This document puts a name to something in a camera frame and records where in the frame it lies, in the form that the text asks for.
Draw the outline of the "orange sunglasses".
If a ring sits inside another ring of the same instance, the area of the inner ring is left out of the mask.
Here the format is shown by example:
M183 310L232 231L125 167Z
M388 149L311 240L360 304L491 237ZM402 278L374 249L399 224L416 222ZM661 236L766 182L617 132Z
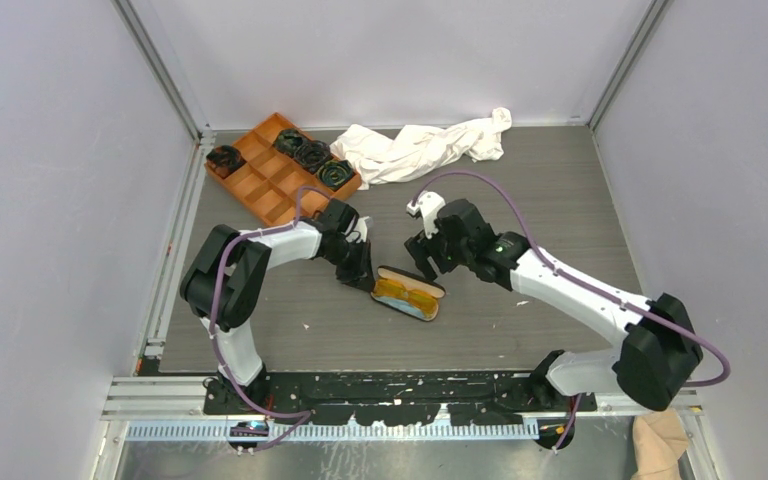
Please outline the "orange sunglasses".
M426 311L430 310L434 305L436 305L439 310L438 299L431 293L420 289L408 288L404 284L394 280L377 280L375 287L371 292L371 297L373 298L374 296L388 296L408 300L411 304L418 306Z

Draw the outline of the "blue cleaning cloth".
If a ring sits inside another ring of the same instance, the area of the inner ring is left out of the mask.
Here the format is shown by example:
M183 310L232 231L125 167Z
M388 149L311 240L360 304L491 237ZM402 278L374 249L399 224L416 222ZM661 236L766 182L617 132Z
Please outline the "blue cleaning cloth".
M393 309L409 317L412 317L424 322L430 322L434 320L438 313L438 307L436 305L434 305L430 310L426 311L418 306L411 304L408 300L404 300L400 298L388 297L388 296L374 296L373 299L376 302L383 304L390 309Z

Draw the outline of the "black glasses case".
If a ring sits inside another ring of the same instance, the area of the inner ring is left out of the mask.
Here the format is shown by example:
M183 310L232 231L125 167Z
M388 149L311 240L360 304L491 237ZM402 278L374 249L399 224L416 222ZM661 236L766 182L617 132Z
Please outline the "black glasses case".
M443 286L396 267L382 265L370 293L376 302L423 322L436 319L440 301L446 295Z

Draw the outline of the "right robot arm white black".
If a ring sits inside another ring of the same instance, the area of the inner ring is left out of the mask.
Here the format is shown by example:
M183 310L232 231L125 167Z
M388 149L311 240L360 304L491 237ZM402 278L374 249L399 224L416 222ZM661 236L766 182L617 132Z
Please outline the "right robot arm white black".
M554 307L609 342L600 351L550 352L530 376L540 408L556 410L578 394L623 393L648 410L664 411L701 363L677 298L650 300L571 268L526 235L495 232L466 199L447 202L423 192L406 211L423 223L405 247L427 279L463 266L481 281Z

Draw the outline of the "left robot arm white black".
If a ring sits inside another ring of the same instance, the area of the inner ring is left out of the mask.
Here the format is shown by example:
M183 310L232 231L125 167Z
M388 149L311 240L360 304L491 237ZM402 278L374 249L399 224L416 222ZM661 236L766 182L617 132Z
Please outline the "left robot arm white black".
M312 217L261 230L214 227L188 271L179 295L201 319L214 346L220 374L233 380L228 400L240 412L258 412L267 398L264 361L256 351L250 318L267 272L321 258L335 267L336 280L371 292L375 279L368 239L372 219L340 200Z

